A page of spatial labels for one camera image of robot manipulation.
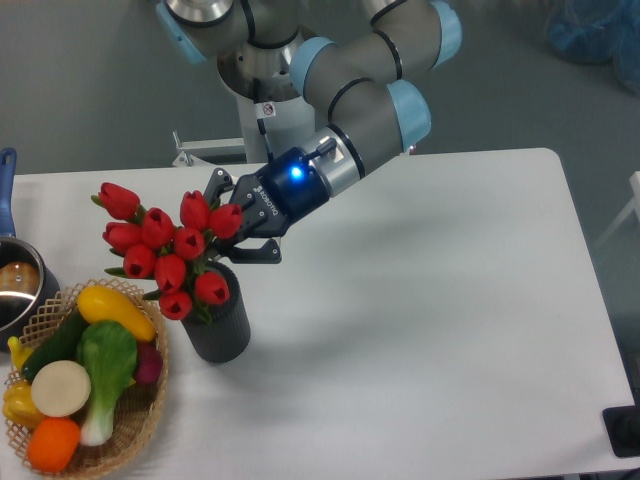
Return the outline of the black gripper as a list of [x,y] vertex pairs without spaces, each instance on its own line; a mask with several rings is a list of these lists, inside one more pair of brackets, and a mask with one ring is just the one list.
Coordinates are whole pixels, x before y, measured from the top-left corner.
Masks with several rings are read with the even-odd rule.
[[[230,241],[215,240],[214,249],[234,264],[279,264],[282,260],[278,242],[296,222],[329,201],[329,191],[313,161],[321,156],[294,147],[257,171],[234,176],[216,167],[207,183],[203,198],[214,210],[223,204],[222,196],[232,193],[230,202],[241,208],[242,222]],[[259,248],[236,244],[246,239],[266,240]]]

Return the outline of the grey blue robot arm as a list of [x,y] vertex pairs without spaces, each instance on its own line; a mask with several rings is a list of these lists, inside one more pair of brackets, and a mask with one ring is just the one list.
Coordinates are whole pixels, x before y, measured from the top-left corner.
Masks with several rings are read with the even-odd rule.
[[191,63],[214,59],[234,96],[253,173],[216,169],[205,197],[228,194],[239,230],[209,259],[276,263],[296,222],[407,152],[431,128],[410,77],[459,50],[462,30],[443,1],[366,1],[370,32],[340,46],[304,29],[294,1],[161,1],[156,12]]

